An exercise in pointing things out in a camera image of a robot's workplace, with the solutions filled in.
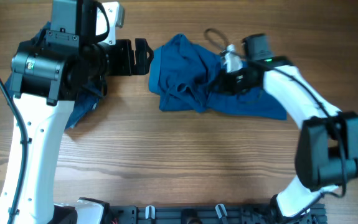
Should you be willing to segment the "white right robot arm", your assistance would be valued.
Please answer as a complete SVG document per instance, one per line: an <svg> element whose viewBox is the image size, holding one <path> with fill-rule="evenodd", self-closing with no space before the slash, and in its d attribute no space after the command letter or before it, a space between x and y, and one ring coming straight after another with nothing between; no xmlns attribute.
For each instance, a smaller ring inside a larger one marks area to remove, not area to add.
<svg viewBox="0 0 358 224"><path fill-rule="evenodd" d="M262 87L292 117L300 130L295 178L271 200L270 218L288 223L309 213L326 195L342 198L358 178L358 114L325 100L286 57L249 60L217 75L217 91L241 93Z"/></svg>

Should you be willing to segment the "blue polo shirt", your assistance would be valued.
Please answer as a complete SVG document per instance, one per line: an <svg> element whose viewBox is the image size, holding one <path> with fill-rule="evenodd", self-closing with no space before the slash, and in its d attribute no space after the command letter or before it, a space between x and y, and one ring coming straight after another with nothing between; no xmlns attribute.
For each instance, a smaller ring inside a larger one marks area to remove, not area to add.
<svg viewBox="0 0 358 224"><path fill-rule="evenodd" d="M208 84L222 68L225 66L217 54L177 34L154 51L148 87L160 96L161 111L214 110L235 116L287 118L284 107L260 87L244 95L209 91Z"/></svg>

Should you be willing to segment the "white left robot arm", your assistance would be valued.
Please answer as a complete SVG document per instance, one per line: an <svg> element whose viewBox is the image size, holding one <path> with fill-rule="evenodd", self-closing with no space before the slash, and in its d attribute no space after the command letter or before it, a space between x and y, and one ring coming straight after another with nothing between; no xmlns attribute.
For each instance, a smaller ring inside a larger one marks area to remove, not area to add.
<svg viewBox="0 0 358 224"><path fill-rule="evenodd" d="M153 50L145 39L74 45L19 44L12 59L14 130L0 196L0 223L110 223L107 202L82 197L55 203L60 144L75 102L89 84L107 75L145 75Z"/></svg>

